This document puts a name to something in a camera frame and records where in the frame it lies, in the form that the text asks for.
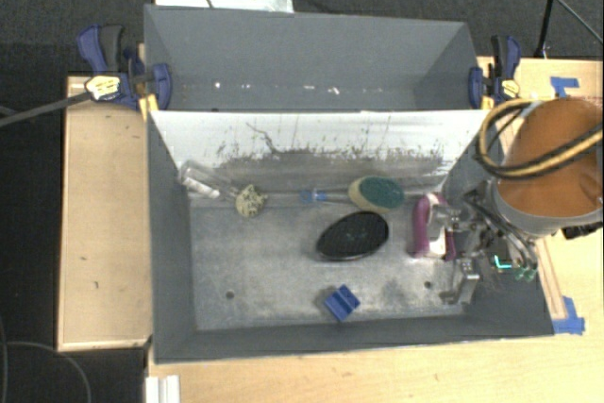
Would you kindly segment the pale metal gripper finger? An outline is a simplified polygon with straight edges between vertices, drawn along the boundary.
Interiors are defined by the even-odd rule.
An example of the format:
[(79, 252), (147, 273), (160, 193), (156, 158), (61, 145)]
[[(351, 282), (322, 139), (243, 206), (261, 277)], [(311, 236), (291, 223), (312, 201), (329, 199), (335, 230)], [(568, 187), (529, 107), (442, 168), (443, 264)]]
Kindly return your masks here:
[(439, 296), (446, 305), (469, 304), (479, 281), (480, 274), (473, 260), (456, 260), (450, 284)]
[(444, 204), (436, 204), (431, 208), (431, 232), (455, 230), (461, 219), (461, 210)]

